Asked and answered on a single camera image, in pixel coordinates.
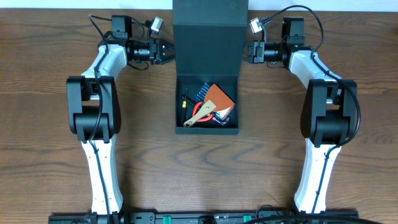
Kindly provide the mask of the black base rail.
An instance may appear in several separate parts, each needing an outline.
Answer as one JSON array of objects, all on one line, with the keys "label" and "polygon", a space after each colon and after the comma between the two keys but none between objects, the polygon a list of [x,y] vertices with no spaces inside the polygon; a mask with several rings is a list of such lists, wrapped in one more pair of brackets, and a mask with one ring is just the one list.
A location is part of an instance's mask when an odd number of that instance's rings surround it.
[{"label": "black base rail", "polygon": [[128,224],[223,224],[223,223],[364,223],[357,211],[332,211],[319,216],[296,213],[291,210],[265,209],[258,212],[229,213],[97,213],[49,216],[49,223],[128,223]]}]

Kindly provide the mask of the dark green box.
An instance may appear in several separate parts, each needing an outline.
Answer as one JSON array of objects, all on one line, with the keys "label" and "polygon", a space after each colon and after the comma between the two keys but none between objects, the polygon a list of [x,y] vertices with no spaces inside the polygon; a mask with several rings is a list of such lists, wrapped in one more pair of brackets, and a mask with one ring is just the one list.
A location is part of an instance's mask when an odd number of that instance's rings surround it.
[{"label": "dark green box", "polygon": [[238,102],[238,77],[248,25],[248,0],[173,0],[177,134],[237,135],[238,106],[227,123],[206,121],[184,128],[183,96],[194,98],[204,84],[215,84]]}]

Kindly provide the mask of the orange scraper wooden handle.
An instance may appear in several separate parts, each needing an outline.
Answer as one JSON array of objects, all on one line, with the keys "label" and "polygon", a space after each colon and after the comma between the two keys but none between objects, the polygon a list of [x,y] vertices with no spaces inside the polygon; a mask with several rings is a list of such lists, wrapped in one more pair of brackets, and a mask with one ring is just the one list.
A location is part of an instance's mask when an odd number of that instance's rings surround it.
[{"label": "orange scraper wooden handle", "polygon": [[216,84],[205,83],[195,94],[192,117],[183,122],[183,127],[207,121],[225,123],[235,107],[234,101]]}]

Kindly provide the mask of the small hammer orange label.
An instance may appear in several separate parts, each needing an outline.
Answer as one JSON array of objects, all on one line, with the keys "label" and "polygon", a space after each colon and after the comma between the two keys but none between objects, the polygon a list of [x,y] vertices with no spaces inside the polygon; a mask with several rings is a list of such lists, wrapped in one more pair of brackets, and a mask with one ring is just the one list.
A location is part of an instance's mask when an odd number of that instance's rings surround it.
[{"label": "small hammer orange label", "polygon": [[217,119],[217,122],[221,125],[221,126],[225,126],[227,125],[227,123],[230,121],[230,117],[227,116],[225,119]]}]

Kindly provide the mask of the black yellow screwdriver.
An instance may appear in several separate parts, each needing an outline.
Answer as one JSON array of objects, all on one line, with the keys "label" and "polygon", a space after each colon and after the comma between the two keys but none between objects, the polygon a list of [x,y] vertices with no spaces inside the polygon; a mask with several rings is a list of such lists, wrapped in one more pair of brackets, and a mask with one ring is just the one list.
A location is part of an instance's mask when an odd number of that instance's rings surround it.
[{"label": "black yellow screwdriver", "polygon": [[183,127],[183,124],[186,121],[186,116],[187,116],[187,93],[188,93],[188,88],[185,89],[185,93],[182,95],[182,105],[178,116],[178,125],[181,127]]}]

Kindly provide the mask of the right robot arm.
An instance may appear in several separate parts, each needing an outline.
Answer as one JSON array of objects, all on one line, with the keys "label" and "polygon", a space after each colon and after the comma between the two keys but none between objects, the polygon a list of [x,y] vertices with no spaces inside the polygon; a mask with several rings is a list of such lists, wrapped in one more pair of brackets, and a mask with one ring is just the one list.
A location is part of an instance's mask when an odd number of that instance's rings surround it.
[{"label": "right robot arm", "polygon": [[302,17],[284,17],[280,42],[248,42],[243,60],[253,64],[281,62],[306,88],[300,117],[305,161],[294,203],[300,213],[321,214],[326,210],[333,165],[342,146],[357,134],[361,112],[356,82],[333,73],[316,50],[305,45],[303,28]]}]

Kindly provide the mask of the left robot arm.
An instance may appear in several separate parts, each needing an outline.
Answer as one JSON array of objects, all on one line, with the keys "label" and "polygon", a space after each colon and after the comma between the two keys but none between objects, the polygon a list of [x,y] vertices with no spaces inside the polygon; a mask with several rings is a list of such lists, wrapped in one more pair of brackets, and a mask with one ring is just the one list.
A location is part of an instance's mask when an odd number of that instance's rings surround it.
[{"label": "left robot arm", "polygon": [[118,214],[124,200],[116,172],[116,140],[121,129],[121,110],[116,79],[125,67],[137,64],[163,65],[175,59],[174,45],[156,39],[163,25],[159,17],[141,26],[145,42],[132,38],[138,20],[126,15],[109,18],[111,30],[100,33],[98,54],[86,71],[66,82],[68,119],[71,132],[81,142],[88,160],[93,202],[97,215]]}]

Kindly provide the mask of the blue precision screwdriver case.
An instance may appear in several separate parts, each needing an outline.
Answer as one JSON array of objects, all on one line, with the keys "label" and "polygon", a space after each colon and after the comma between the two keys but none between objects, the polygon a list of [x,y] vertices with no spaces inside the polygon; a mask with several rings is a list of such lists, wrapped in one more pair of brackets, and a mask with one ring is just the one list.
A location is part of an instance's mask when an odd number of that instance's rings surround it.
[{"label": "blue precision screwdriver case", "polygon": [[216,84],[212,84],[212,86],[210,86],[205,83],[194,96],[195,105],[199,102],[205,103],[206,100],[209,100],[210,97],[207,96],[208,93],[216,95],[217,99],[221,100],[221,108],[216,108],[212,112],[213,117],[210,120],[217,122],[218,118],[225,119],[229,116],[230,112],[234,109],[234,101]]}]

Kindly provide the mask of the red handled pliers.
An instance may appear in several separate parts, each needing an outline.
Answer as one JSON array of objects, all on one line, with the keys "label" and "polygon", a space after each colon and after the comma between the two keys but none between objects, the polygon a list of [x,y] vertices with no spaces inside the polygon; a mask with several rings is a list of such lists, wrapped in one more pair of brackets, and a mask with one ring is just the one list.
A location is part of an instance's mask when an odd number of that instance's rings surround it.
[{"label": "red handled pliers", "polygon": [[213,117],[212,112],[215,108],[216,105],[211,100],[206,103],[199,102],[194,107],[192,118],[195,122],[209,121]]}]

